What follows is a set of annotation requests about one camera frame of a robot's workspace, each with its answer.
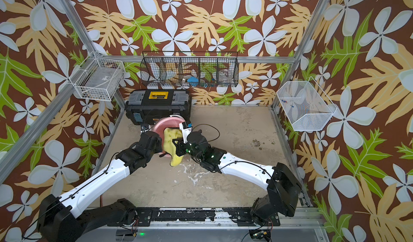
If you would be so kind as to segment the pink plastic bucket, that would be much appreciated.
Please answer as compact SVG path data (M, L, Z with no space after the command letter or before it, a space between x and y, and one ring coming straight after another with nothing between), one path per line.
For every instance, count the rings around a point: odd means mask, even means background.
M162 145L161 147L163 148L165 138L164 138L164 130L166 128L171 128L171 129L180 129L179 125L186 120L179 115L170 115L169 117L164 117L158 120L155 125L152 127L151 131L159 134L160 138L162 139Z

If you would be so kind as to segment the yellow microfiber cloth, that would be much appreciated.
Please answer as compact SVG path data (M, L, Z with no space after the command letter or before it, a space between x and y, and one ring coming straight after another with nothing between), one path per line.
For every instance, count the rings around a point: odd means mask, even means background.
M163 151L172 157L170 166L178 166L182 162L183 156L177 154L177 148L173 140L183 138L182 131L179 129L166 128L164 129L163 135Z

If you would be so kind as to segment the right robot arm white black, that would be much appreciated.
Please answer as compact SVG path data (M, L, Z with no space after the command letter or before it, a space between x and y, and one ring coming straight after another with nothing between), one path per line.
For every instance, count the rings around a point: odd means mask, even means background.
M257 198L250 208L254 223L260 226L272 223L276 226L279 225L279 214L295 216L302 186L285 164L279 162L276 166L268 166L241 159L211 146L201 131L181 134L164 145L172 146L164 151L173 159L190 155L202 168L212 173L236 176L267 191L267 195Z

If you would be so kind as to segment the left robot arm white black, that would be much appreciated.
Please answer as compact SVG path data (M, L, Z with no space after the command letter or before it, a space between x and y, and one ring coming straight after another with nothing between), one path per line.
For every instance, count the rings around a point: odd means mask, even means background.
M37 231L48 242L75 242L82 235L103 226L132 226L138 221L133 203L119 199L111 205L89 209L90 204L117 182L162 152L162 138L148 131L140 140L117 153L96 175L60 195L47 196L40 204Z

